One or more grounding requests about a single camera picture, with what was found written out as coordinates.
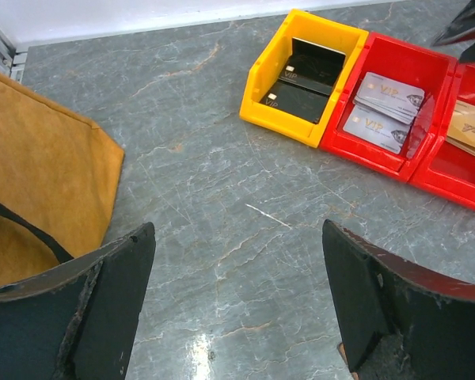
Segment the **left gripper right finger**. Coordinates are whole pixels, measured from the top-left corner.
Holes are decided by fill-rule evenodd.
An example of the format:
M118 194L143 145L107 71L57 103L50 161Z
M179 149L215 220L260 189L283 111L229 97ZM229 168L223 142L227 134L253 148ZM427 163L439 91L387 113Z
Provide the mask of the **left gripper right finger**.
M338 349L355 379L475 379L475 284L379 248L329 219L322 244Z

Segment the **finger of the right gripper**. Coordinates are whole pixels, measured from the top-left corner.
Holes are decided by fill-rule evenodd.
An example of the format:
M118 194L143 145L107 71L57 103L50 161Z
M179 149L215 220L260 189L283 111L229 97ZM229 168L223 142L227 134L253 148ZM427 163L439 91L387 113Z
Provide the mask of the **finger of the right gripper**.
M460 63L475 63L475 0L471 0L431 43L447 46L473 40L459 56Z

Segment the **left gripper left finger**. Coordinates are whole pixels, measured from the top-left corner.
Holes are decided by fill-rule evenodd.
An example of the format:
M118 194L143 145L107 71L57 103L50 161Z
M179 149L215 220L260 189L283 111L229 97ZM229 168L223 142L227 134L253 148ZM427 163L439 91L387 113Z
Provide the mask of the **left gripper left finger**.
M147 222L0 287L0 379L125 378L155 247Z

